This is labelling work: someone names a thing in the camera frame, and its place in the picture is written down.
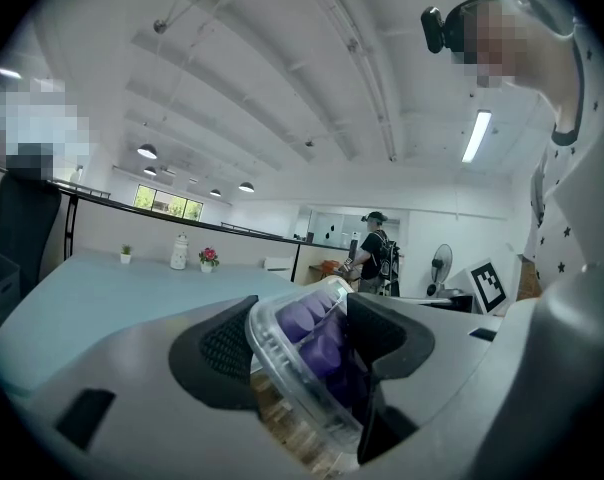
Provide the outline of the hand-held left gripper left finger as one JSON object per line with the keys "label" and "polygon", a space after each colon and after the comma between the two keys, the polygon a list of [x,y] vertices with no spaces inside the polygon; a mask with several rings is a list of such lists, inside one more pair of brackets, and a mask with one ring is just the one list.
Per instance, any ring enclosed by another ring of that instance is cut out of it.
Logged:
{"label": "hand-held left gripper left finger", "polygon": [[250,387],[256,297],[133,325],[90,346],[29,402],[32,428],[82,479],[305,479]]}

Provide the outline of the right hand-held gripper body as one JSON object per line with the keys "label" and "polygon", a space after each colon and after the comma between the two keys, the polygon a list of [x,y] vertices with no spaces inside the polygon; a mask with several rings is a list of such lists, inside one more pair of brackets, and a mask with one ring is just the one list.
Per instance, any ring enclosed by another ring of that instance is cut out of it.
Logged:
{"label": "right hand-held gripper body", "polygon": [[463,268],[453,276],[451,266],[451,257],[436,255],[432,259],[426,305],[468,314],[506,315],[513,300],[490,259]]}

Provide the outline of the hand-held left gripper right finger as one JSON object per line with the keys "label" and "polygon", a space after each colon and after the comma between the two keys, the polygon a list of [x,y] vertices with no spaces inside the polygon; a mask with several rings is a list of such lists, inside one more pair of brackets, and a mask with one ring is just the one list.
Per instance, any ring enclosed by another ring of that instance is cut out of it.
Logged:
{"label": "hand-held left gripper right finger", "polygon": [[604,478],[604,265],[502,318],[353,293],[359,479]]}

